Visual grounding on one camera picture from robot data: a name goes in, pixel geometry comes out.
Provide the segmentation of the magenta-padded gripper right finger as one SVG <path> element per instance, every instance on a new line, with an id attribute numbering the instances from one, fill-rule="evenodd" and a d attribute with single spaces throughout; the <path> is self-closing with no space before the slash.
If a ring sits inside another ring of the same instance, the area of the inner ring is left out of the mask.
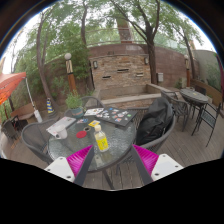
<path id="1" fill-rule="evenodd" d="M 167 154 L 158 155 L 137 145 L 132 145 L 131 154 L 144 185 L 183 169 L 182 165 Z"/>

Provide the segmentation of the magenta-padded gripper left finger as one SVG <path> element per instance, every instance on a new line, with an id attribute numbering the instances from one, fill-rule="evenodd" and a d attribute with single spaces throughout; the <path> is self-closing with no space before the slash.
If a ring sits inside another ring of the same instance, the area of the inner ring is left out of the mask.
<path id="1" fill-rule="evenodd" d="M 76 185 L 82 186 L 93 156 L 94 147 L 90 145 L 67 158 L 57 158 L 45 168 L 45 171 L 75 183 Z"/>

